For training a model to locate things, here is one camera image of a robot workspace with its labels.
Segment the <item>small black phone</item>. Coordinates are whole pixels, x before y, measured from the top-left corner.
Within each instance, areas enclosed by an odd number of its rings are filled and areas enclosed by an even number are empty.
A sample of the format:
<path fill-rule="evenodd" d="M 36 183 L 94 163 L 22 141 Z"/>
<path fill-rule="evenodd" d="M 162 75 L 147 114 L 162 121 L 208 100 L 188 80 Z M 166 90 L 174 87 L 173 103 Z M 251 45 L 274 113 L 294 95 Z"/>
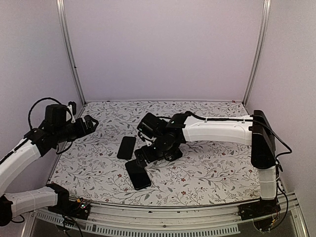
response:
<path fill-rule="evenodd" d="M 151 180 L 143 167 L 139 167 L 136 160 L 125 164 L 126 171 L 135 190 L 142 190 L 151 186 Z"/>

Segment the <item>large black phone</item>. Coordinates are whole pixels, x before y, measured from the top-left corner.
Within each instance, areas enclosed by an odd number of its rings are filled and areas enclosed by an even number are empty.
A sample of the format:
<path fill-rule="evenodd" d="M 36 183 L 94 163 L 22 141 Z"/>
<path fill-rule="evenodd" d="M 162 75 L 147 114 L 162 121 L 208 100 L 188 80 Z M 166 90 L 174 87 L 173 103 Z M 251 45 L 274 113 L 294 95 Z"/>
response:
<path fill-rule="evenodd" d="M 124 136 L 122 138 L 119 150 L 117 152 L 117 158 L 123 160 L 130 160 L 136 144 L 136 138 L 132 136 Z"/>

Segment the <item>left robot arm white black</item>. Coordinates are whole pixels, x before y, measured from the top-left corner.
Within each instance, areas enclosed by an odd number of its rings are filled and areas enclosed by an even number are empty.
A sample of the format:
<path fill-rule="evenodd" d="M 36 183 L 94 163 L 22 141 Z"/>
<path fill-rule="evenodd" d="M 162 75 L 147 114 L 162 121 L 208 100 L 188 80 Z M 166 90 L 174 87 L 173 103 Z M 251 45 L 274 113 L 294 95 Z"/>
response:
<path fill-rule="evenodd" d="M 46 106 L 45 117 L 38 128 L 30 127 L 23 139 L 0 160 L 0 224 L 6 226 L 14 217 L 47 207 L 50 211 L 70 217 L 87 218 L 87 207 L 69 199 L 69 191 L 57 184 L 21 193 L 7 193 L 9 184 L 30 164 L 59 148 L 64 142 L 95 132 L 98 120 L 86 115 L 75 118 L 77 105 L 60 102 Z"/>

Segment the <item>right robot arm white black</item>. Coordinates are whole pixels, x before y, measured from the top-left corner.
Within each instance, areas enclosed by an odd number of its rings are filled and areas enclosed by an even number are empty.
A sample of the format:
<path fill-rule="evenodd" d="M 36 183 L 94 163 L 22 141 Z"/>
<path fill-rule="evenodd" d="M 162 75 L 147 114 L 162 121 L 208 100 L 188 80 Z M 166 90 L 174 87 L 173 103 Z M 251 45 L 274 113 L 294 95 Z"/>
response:
<path fill-rule="evenodd" d="M 165 121 L 147 113 L 137 126 L 142 140 L 153 138 L 134 154 L 139 167 L 165 159 L 173 161 L 182 156 L 180 144 L 194 141 L 219 141 L 251 146 L 251 164 L 258 170 L 260 201 L 255 205 L 259 215 L 274 208 L 277 196 L 277 158 L 273 130 L 263 111 L 255 110 L 243 117 L 203 118 L 187 111 L 174 114 Z"/>

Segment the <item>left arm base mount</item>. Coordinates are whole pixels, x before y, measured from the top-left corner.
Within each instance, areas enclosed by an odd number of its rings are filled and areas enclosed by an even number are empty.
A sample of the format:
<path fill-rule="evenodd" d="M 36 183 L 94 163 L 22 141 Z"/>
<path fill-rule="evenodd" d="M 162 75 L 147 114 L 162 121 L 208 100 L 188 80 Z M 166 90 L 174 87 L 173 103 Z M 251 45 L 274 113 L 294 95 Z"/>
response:
<path fill-rule="evenodd" d="M 47 184 L 57 194 L 57 204 L 49 206 L 48 210 L 57 214 L 63 214 L 77 219 L 87 220 L 90 214 L 90 202 L 79 198 L 76 201 L 69 199 L 69 192 L 57 184 Z"/>

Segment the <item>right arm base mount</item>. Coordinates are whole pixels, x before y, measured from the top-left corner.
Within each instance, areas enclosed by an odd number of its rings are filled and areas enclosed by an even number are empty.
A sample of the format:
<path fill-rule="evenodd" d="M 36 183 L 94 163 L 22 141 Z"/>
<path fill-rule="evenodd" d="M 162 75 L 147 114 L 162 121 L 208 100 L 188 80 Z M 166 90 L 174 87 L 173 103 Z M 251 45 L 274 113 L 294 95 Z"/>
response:
<path fill-rule="evenodd" d="M 264 200 L 260 198 L 256 202 L 241 204 L 238 206 L 238 215 L 242 220 L 259 218 L 281 211 L 278 199 Z"/>

